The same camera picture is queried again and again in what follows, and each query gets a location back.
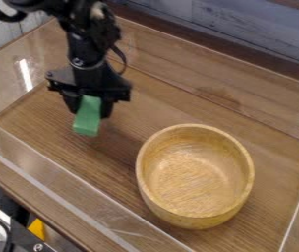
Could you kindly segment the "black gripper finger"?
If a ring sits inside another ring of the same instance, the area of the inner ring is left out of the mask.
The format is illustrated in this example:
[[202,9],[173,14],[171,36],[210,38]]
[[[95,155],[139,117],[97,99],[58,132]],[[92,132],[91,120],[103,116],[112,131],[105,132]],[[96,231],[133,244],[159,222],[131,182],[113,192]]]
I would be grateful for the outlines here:
[[113,102],[108,98],[101,99],[101,118],[109,118],[112,115]]
[[69,91],[62,91],[61,96],[69,111],[76,114],[80,108],[81,96],[77,93]]

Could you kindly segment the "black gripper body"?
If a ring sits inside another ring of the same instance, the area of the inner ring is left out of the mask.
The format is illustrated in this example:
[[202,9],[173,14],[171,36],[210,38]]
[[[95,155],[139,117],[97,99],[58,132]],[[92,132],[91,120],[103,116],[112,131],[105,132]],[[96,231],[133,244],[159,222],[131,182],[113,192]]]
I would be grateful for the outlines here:
[[68,65],[48,71],[45,78],[49,89],[58,92],[66,102],[77,102],[84,95],[111,102],[129,101],[131,83],[108,62],[89,69]]

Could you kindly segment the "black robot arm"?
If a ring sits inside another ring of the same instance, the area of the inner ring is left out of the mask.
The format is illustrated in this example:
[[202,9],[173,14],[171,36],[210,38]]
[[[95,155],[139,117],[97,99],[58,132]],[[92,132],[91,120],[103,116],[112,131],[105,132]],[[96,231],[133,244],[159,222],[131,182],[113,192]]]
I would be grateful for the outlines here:
[[44,11],[65,32],[68,65],[45,72],[48,88],[62,96],[72,113],[84,96],[101,101],[100,117],[109,118],[113,105],[129,101],[131,83],[121,76],[127,58],[116,44],[121,29],[105,0],[4,0],[24,14]]

